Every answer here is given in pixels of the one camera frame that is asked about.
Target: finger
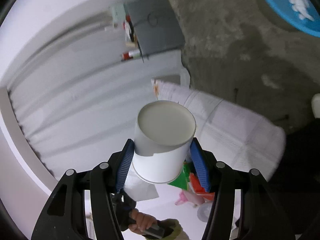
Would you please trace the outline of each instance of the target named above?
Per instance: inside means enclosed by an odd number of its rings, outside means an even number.
[[[142,223],[141,223],[141,226],[139,227],[139,229],[140,229],[141,231],[144,231],[144,230],[146,230],[148,224],[151,223],[151,224],[150,224],[150,226],[151,226],[153,222],[154,222],[154,219],[153,219],[152,216],[150,216],[150,215],[145,215],[144,218],[143,218],[143,221],[142,221]]]
[[[132,209],[129,213],[129,217],[131,217],[132,219],[136,220],[137,215],[139,214],[139,210],[138,209]]]
[[[138,229],[138,226],[136,224],[131,224],[128,226],[128,228],[130,229],[131,232],[134,232],[138,235],[143,235],[143,232]]]
[[[154,217],[152,217],[152,219],[149,220],[146,229],[149,229],[152,226],[152,224],[157,224],[157,220]]]
[[[141,230],[141,225],[143,222],[143,219],[145,217],[144,213],[139,212],[138,215],[136,216],[136,224],[138,225],[138,228]]]

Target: white container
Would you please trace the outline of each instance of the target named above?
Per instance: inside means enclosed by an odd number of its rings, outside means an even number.
[[[153,184],[175,180],[196,131],[196,120],[185,107],[171,101],[145,105],[136,122],[133,168]]]

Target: white paper cup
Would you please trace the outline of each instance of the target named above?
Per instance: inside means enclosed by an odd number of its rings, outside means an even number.
[[[139,112],[134,133],[133,168],[153,184],[175,180],[196,132],[196,120],[185,107],[156,101]]]

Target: concrete floor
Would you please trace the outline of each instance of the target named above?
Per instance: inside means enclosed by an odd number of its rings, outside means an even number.
[[[171,2],[186,38],[183,62],[193,88],[256,111],[287,133],[313,119],[320,38],[274,25],[257,0]]]

